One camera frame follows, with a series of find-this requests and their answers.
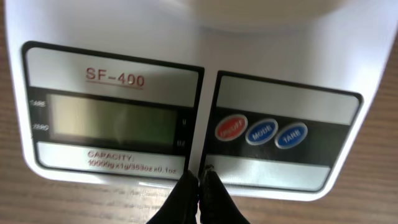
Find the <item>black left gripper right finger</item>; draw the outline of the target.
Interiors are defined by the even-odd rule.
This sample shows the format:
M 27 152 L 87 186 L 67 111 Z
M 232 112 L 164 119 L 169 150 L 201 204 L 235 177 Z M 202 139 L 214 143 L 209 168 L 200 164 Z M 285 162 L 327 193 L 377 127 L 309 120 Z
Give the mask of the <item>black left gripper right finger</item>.
M 212 165 L 205 166 L 200 177 L 200 212 L 202 224 L 249 224 Z

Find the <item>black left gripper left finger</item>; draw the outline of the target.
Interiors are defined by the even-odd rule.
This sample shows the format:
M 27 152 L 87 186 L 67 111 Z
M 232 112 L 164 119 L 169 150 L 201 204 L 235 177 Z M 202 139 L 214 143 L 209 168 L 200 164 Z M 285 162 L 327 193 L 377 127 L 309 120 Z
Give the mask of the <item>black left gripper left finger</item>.
M 188 170 L 147 224 L 197 224 L 197 210 L 198 179 Z

